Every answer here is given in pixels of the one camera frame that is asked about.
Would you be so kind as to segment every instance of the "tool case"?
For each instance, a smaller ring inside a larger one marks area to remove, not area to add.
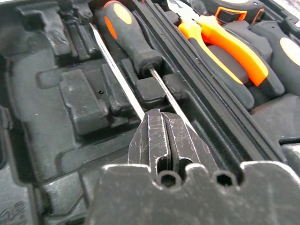
[[[179,176],[153,178],[147,163],[127,165],[132,141],[158,143],[138,136],[142,125],[92,35],[89,22],[105,0],[0,3],[0,225],[300,224],[300,97],[286,87],[266,96],[247,83],[255,104],[245,109],[163,1],[120,2],[162,55],[157,72],[199,135],[189,137],[192,149],[206,144],[205,155],[194,163],[192,151]],[[299,44],[296,17],[261,2],[262,20]],[[156,80],[137,75],[104,20],[97,28],[148,118],[159,109],[174,122],[168,141],[187,138],[175,135],[182,126]],[[201,163],[207,155],[216,168]]]

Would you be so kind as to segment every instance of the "screwdriver shaft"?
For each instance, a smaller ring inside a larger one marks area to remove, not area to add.
[[[126,82],[126,80],[123,77],[122,73],[120,72],[117,64],[115,63],[115,61],[113,60],[112,56],[108,52],[108,50],[107,50],[107,48],[106,48],[106,46],[105,46],[102,38],[99,35],[99,32],[98,32],[97,28],[94,25],[92,25],[91,23],[90,23],[90,26],[93,29],[94,36],[95,36],[95,39],[96,39],[96,43],[99,46],[100,51],[103,54],[106,62],[108,63],[108,66],[110,67],[110,69],[112,70],[113,74],[117,78],[119,84],[121,85],[121,87],[122,87],[122,89],[123,89],[123,91],[125,93],[126,98],[128,99],[128,101],[130,102],[130,104],[134,108],[135,113],[137,114],[137,116],[142,121],[143,118],[144,118],[144,115],[145,115],[142,107],[140,106],[139,102],[137,101],[134,93],[130,89],[130,86]]]
[[[195,129],[193,128],[192,124],[189,122],[189,120],[185,116],[185,114],[182,111],[182,109],[180,108],[180,106],[178,105],[178,103],[176,102],[175,98],[173,97],[173,95],[171,94],[171,92],[169,91],[167,86],[165,85],[164,81],[161,79],[159,74],[156,72],[156,70],[154,68],[151,68],[151,69],[149,69],[149,71],[150,71],[151,75],[158,81],[158,83],[163,88],[163,90],[165,91],[167,99],[168,99],[170,105],[172,106],[172,108],[174,109],[174,111],[182,118],[182,120],[185,122],[185,124],[187,124],[195,133],[197,133],[195,131]]]

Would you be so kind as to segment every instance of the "tool compartment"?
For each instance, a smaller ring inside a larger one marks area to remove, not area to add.
[[[83,224],[101,166],[127,163],[139,120],[89,27],[105,2],[87,2],[0,4],[0,215],[18,212],[0,217],[0,224]],[[273,108],[283,107],[278,102],[296,114],[298,97],[262,104],[252,117],[211,76],[158,4],[121,2],[163,56],[158,73],[220,169],[240,180],[244,161],[289,163],[278,140],[259,127],[269,121],[260,114],[275,113]],[[104,21],[97,28],[142,107],[173,113],[161,87],[152,77],[138,76]],[[295,132],[294,143],[300,138]]]

